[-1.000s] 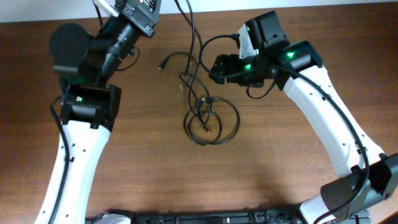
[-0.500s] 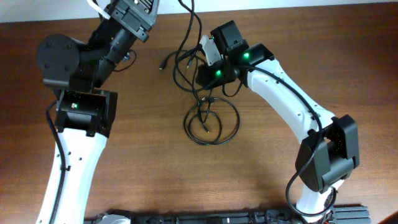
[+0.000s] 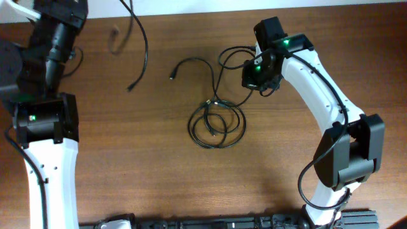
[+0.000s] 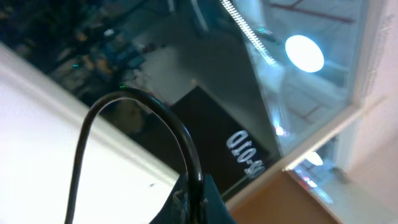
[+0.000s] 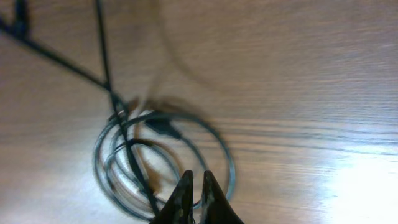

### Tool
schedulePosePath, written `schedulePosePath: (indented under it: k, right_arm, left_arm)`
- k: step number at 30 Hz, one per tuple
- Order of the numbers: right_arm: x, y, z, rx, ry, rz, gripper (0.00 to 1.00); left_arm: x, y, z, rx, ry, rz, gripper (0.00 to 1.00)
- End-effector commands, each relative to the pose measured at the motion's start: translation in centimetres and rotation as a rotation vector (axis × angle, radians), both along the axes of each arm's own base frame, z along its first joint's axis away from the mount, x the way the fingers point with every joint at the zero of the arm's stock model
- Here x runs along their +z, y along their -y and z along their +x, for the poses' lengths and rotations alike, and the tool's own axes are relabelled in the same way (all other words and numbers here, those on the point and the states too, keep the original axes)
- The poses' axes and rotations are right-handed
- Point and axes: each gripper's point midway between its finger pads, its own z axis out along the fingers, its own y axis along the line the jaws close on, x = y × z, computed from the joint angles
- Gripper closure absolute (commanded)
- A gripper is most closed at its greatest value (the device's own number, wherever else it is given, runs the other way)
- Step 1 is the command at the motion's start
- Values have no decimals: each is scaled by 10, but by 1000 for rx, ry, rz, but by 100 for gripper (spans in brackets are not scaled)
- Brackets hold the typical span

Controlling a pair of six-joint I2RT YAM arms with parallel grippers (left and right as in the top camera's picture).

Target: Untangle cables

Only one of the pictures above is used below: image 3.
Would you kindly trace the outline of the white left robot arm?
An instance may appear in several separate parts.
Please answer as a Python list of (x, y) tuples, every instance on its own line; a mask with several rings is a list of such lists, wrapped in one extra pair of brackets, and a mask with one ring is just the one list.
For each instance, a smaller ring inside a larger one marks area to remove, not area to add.
[(75, 166), (79, 118), (73, 94), (59, 92), (74, 41), (88, 15), (86, 1), (34, 1), (1, 8), (34, 22), (27, 46), (1, 41), (1, 102), (29, 181), (31, 228), (78, 228)]

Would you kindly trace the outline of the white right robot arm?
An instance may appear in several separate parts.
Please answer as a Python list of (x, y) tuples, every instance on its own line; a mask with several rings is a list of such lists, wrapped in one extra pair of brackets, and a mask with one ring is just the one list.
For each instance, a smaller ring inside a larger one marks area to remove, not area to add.
[(274, 214), (273, 228), (378, 228), (375, 211), (350, 211), (353, 192), (382, 162), (385, 124), (367, 115), (340, 90), (304, 34), (256, 33), (256, 58), (246, 63), (243, 86), (264, 92), (281, 80), (299, 93), (322, 138), (308, 167), (319, 179), (312, 198), (297, 214)]

